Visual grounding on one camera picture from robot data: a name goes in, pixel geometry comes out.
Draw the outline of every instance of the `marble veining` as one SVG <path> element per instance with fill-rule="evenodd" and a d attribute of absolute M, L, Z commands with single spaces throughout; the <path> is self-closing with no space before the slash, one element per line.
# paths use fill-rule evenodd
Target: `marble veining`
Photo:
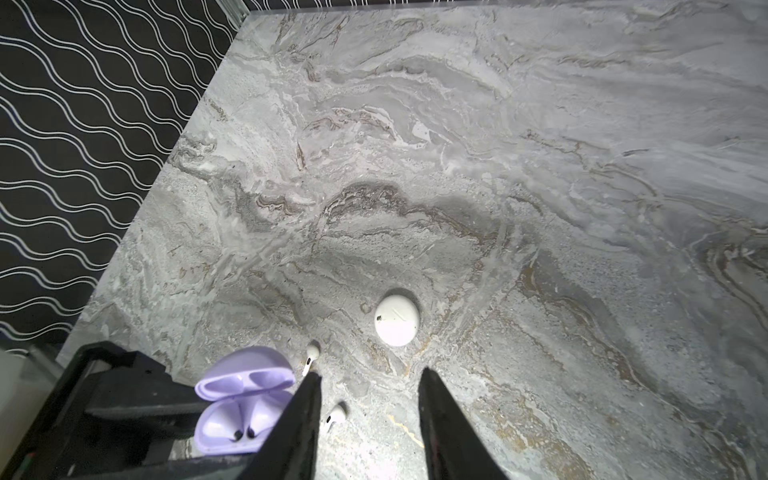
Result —
<path fill-rule="evenodd" d="M 765 478 L 767 88 L 729 2 L 252 14 L 62 355 L 316 339 L 317 478 L 425 478 L 425 366 L 509 478 Z"/>

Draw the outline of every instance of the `gray marble countertop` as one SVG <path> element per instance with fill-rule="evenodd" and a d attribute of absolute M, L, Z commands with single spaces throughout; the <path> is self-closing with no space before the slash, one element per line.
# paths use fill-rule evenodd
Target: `gray marble countertop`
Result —
<path fill-rule="evenodd" d="M 765 478 L 767 151 L 728 2 L 252 14 L 62 356 L 315 339 L 317 478 L 426 478 L 425 366 L 509 478 Z"/>

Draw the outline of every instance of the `airpods case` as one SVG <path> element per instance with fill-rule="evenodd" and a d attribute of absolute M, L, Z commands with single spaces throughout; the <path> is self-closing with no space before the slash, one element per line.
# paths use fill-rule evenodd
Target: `airpods case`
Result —
<path fill-rule="evenodd" d="M 258 452 L 291 400 L 284 389 L 296 378 L 288 360 L 265 346 L 251 346 L 225 356 L 195 385 L 212 403 L 194 432 L 205 455 Z"/>

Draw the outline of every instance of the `white round puck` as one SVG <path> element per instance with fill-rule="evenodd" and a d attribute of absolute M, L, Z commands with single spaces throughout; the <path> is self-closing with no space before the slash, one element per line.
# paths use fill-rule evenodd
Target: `white round puck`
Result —
<path fill-rule="evenodd" d="M 391 346 L 403 346 L 419 331 L 419 311 L 402 295 L 386 297 L 374 312 L 376 333 Z"/>

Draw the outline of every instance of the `black wallpaper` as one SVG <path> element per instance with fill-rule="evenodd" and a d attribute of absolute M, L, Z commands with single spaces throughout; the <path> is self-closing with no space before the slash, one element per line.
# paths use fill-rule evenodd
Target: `black wallpaper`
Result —
<path fill-rule="evenodd" d="M 0 2 L 0 347 L 63 343 L 234 35 L 214 0 Z"/>

